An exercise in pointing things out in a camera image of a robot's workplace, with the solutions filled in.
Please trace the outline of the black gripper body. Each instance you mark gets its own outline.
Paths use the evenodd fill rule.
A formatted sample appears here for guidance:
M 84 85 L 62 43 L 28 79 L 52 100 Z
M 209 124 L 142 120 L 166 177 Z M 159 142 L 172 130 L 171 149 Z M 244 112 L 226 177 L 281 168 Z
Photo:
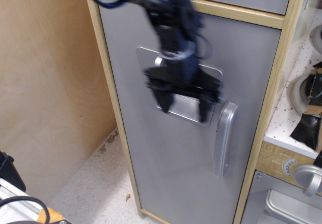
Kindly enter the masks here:
M 165 66 L 146 68 L 148 87 L 172 87 L 172 93 L 196 99 L 211 98 L 218 102 L 220 80 L 205 73 L 197 61 L 174 62 L 165 60 Z

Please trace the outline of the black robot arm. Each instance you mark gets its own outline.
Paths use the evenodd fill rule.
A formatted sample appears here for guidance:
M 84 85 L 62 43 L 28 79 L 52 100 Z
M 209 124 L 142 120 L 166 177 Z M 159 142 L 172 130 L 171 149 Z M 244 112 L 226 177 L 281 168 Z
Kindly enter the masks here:
M 160 56 L 164 66 L 145 69 L 147 86 L 157 103 L 167 113 L 174 103 L 174 95 L 199 101 L 199 121 L 205 122 L 214 103 L 218 101 L 220 81 L 205 73 L 199 65 L 197 37 L 201 26 L 199 16 L 190 0 L 114 0 L 104 3 L 115 9 L 125 3 L 143 7 L 160 42 Z

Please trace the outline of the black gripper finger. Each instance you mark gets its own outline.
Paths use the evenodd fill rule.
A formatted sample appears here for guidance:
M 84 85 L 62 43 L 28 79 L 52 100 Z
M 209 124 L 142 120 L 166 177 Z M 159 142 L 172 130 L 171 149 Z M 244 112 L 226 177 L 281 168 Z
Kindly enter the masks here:
M 164 113 L 168 113 L 171 105 L 174 102 L 172 87 L 164 87 L 164 88 L 151 87 L 151 89 L 162 111 Z
M 204 123 L 207 121 L 209 114 L 214 111 L 214 101 L 211 98 L 200 99 L 199 102 L 199 121 Z

